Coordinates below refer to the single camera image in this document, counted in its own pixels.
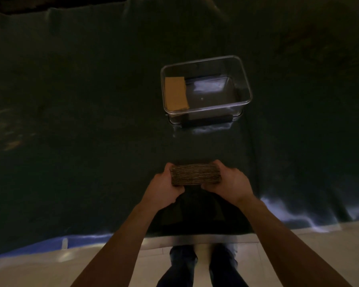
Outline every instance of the jeans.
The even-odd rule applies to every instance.
[[[192,287],[197,256],[193,246],[175,246],[170,250],[172,266],[158,281],[157,287]],[[236,270],[233,253],[223,244],[218,244],[209,266],[213,287],[248,287]]]

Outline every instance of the white floor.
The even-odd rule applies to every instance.
[[[359,222],[299,236],[354,287],[359,287]],[[1,286],[70,286],[101,246],[0,259]],[[211,286],[209,245],[196,245],[194,287]],[[140,251],[131,287],[154,287],[170,267],[170,248]],[[238,271],[250,287],[281,286],[260,243],[238,244]]]

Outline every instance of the plastic storage bin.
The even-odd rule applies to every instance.
[[[165,77],[185,77],[189,109],[166,108]],[[161,69],[161,87],[163,107],[174,126],[236,120],[253,98],[242,61],[234,55],[166,65]]]

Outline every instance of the right hand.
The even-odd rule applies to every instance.
[[[221,172],[221,182],[217,184],[202,184],[201,188],[216,193],[229,203],[238,206],[240,201],[254,196],[249,179],[237,168],[229,168],[219,160],[213,162]]]

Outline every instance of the corrugated cardboard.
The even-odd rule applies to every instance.
[[[172,111],[189,108],[184,77],[165,78],[165,104],[166,108]]]

